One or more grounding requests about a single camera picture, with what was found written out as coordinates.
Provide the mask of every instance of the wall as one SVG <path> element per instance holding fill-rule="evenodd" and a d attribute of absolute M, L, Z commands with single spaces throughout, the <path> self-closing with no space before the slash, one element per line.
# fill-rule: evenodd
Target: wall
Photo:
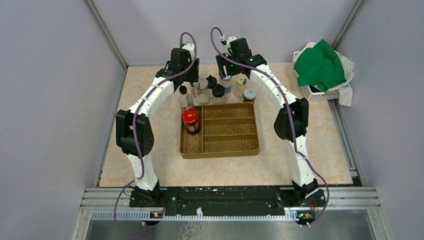
<path fill-rule="evenodd" d="M 246 37 L 253 54 L 291 61 L 308 42 L 336 39 L 356 0 L 94 0 L 125 61 L 165 65 L 182 32 L 198 43 L 201 63 L 215 63 L 214 26 Z"/>
<path fill-rule="evenodd" d="M 69 239 L 123 69 L 82 0 L 0 9 L 0 239 Z"/>
<path fill-rule="evenodd" d="M 342 109 L 363 170 L 396 239 L 422 239 L 424 1 L 368 1 L 339 51 L 355 63 Z"/>

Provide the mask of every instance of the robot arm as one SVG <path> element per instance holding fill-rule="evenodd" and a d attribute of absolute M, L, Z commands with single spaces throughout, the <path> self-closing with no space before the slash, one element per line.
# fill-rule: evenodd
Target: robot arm
<path fill-rule="evenodd" d="M 152 84 L 143 96 L 128 110 L 119 110 L 116 114 L 116 144 L 128 157 L 134 170 L 136 186 L 152 195 L 155 186 L 159 185 L 152 166 L 151 155 L 154 137 L 149 119 L 159 109 L 165 99 L 177 90 L 183 82 L 197 82 L 199 78 L 199 59 L 195 58 L 195 45 L 187 43 L 180 48 L 174 48 L 171 59 L 166 66 L 156 73 Z M 193 66 L 185 74 L 166 80 L 175 74 L 186 70 L 194 61 Z M 142 104 L 136 117 L 136 133 L 142 156 L 139 157 L 132 128 L 133 117 Z"/>
<path fill-rule="evenodd" d="M 260 55 L 252 55 L 245 38 L 236 38 L 230 36 L 225 39 L 221 37 L 221 43 L 226 45 L 225 56 L 237 63 L 256 68 L 261 72 L 233 64 L 225 60 L 221 55 L 216 56 L 216 62 L 219 69 L 219 75 L 225 77 L 228 75 L 245 74 L 256 83 L 268 96 L 278 112 L 274 123 L 274 129 L 277 135 L 284 140 L 290 152 L 290 158 L 293 163 L 293 186 L 296 195 L 300 200 L 306 199 L 318 191 L 318 182 L 315 179 L 311 168 L 305 161 L 308 156 L 306 148 L 306 127 L 308 126 L 309 103 L 305 98 L 298 99 L 275 77 L 267 61 Z M 285 94 L 287 102 L 292 111 L 292 119 L 295 130 L 295 143 L 292 136 L 292 130 L 289 121 L 286 102 L 281 93 Z"/>

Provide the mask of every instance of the red lid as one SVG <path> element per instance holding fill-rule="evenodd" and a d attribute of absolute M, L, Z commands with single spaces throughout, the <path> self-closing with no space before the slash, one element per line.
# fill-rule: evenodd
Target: red lid
<path fill-rule="evenodd" d="M 192 124 L 196 122 L 197 119 L 198 119 L 198 113 L 193 109 L 189 109 L 182 114 L 182 120 L 186 124 Z"/>

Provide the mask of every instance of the green towel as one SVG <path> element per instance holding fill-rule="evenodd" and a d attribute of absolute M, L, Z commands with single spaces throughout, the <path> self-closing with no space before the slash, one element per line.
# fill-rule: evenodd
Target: green towel
<path fill-rule="evenodd" d="M 322 39 L 313 48 L 307 48 L 294 64 L 299 86 L 315 86 L 326 92 L 346 82 L 342 63 L 333 48 Z"/>

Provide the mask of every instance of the blue label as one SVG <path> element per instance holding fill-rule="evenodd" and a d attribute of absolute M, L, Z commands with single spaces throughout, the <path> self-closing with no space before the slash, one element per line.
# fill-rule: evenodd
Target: blue label
<path fill-rule="evenodd" d="M 231 86 L 224 87 L 224 89 L 225 89 L 225 94 L 231 93 Z"/>

